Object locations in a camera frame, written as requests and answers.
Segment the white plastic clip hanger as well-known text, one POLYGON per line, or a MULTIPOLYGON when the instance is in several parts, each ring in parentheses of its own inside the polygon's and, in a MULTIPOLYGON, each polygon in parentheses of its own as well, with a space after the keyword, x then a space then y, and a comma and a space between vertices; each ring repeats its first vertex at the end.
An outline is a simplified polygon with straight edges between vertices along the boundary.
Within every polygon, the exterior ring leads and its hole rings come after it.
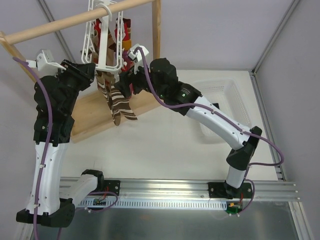
POLYGON ((80 51, 83 64, 95 63, 97 71, 117 75, 124 66, 123 39, 126 36, 123 12, 113 13, 86 23, 83 47, 80 51), (116 23, 115 50, 110 49, 109 26, 116 23))

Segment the dark navy sock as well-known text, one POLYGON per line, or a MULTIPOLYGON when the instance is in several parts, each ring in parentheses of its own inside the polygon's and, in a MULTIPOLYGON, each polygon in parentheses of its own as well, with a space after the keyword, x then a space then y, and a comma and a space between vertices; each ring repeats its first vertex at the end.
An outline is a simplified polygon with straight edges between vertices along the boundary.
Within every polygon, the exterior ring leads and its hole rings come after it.
POLYGON ((212 105, 215 106, 216 108, 220 109, 219 103, 217 103, 217 102, 216 103, 212 103, 212 105))

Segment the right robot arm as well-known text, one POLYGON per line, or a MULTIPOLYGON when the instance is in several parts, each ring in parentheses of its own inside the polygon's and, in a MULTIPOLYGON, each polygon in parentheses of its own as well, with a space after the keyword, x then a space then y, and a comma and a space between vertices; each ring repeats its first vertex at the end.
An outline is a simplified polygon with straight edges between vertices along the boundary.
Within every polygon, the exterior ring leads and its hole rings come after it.
POLYGON ((141 91, 152 93, 166 108, 198 121, 221 137, 231 147, 226 158, 229 169, 223 186, 214 193, 233 199, 242 192, 247 168, 262 134, 259 127, 249 128, 231 119, 198 89, 179 81, 176 67, 166 58, 155 59, 149 66, 136 64, 122 72, 115 88, 126 98, 141 91))

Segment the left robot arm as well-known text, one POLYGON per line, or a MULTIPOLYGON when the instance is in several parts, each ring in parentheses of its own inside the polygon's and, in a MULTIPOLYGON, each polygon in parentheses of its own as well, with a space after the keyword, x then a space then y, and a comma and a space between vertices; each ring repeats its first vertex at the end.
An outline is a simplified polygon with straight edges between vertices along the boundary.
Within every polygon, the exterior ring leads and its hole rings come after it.
POLYGON ((36 163, 30 200, 16 214, 20 223, 51 228, 68 227, 78 204, 89 194, 105 190, 103 172, 86 169, 66 192, 60 193, 63 159, 71 139, 75 120, 72 113, 81 91, 95 78, 94 63, 61 62, 52 75, 38 77, 25 61, 15 58, 34 76, 34 100, 37 117, 34 124, 36 163))

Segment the brown white striped sock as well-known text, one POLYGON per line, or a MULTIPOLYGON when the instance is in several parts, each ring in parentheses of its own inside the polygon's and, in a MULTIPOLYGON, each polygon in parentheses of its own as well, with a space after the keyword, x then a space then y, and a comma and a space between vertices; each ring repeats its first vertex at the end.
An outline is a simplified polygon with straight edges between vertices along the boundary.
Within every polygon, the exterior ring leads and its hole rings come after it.
POLYGON ((115 88, 115 77, 109 72, 97 71, 95 76, 98 90, 103 94, 115 126, 121 124, 122 117, 136 121, 138 118, 129 104, 129 98, 115 88))

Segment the wooden drying rack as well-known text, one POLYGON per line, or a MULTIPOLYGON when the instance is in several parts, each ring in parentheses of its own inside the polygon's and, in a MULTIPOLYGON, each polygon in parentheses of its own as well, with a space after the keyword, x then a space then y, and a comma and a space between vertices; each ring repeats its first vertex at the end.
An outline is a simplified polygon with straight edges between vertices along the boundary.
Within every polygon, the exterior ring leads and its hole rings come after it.
MULTIPOLYGON (((161 1, 153 0, 151 4, 153 57, 157 59, 160 57, 161 52, 161 1)), ((5 35, 2 32, 0 34, 0 43, 11 56, 24 60, 25 57, 18 51, 15 44, 107 15, 108 12, 100 7, 9 35, 5 35)), ((103 96, 99 91, 95 91, 77 100, 73 112, 75 124, 71 131, 71 139, 74 143, 83 141, 115 126, 111 115, 103 108, 104 102, 103 96)), ((159 107, 159 103, 152 98, 151 94, 143 92, 134 96, 130 104, 137 115, 144 114, 159 107)))

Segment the beige argyle sock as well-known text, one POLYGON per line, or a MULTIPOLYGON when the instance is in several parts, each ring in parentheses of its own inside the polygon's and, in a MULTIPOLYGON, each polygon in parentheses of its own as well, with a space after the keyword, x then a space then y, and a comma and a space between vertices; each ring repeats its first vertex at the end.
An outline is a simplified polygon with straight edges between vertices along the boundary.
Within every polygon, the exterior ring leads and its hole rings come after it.
MULTIPOLYGON (((97 19, 93 23, 93 35, 91 36, 91 40, 93 43, 94 52, 92 55, 92 61, 97 64, 99 60, 99 49, 100 49, 100 36, 101 36, 101 21, 97 19)), ((116 50, 116 44, 112 37, 110 30, 108 30, 108 39, 107 39, 107 51, 106 51, 106 64, 108 66, 114 65, 114 55, 116 50)))

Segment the red sock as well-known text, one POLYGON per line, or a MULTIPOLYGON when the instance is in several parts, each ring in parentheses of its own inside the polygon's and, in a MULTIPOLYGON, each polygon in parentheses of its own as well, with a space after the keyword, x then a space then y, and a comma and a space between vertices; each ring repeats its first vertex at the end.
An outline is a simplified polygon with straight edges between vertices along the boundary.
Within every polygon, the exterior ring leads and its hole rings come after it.
MULTIPOLYGON (((92 26, 92 35, 94 34, 93 24, 96 21, 94 20, 91 23, 92 26)), ((106 22, 103 19, 99 19, 101 22, 101 33, 100 33, 100 45, 98 53, 98 63, 96 63, 96 69, 102 72, 117 73, 119 71, 125 70, 125 68, 130 64, 128 60, 127 53, 132 46, 131 41, 131 20, 119 16, 116 19, 115 30, 112 38, 116 44, 116 50, 114 52, 114 62, 113 66, 107 65, 107 49, 108 49, 108 30, 109 22, 106 22)))

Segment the white plastic basket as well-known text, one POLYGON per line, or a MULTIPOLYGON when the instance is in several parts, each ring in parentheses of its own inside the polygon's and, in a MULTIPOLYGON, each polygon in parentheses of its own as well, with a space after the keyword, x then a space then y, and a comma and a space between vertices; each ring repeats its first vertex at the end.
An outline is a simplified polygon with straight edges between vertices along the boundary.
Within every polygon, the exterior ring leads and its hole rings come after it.
MULTIPOLYGON (((219 103, 220 110, 242 125, 253 127, 250 113, 238 85, 230 78, 203 79, 191 83, 210 103, 219 103)), ((221 144, 224 140, 194 119, 189 125, 196 141, 201 144, 221 144)))

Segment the aluminium mounting rail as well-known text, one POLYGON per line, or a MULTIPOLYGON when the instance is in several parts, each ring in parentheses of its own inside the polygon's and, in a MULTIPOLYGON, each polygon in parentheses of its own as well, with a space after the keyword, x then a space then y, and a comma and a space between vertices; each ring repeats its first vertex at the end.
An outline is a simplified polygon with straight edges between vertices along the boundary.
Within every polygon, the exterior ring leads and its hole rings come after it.
POLYGON ((300 202, 295 183, 288 181, 255 181, 232 200, 213 198, 214 187, 208 180, 120 179, 115 193, 96 205, 97 195, 85 197, 79 208, 92 211, 111 206, 113 209, 209 210, 225 211, 227 204, 248 202, 300 202))

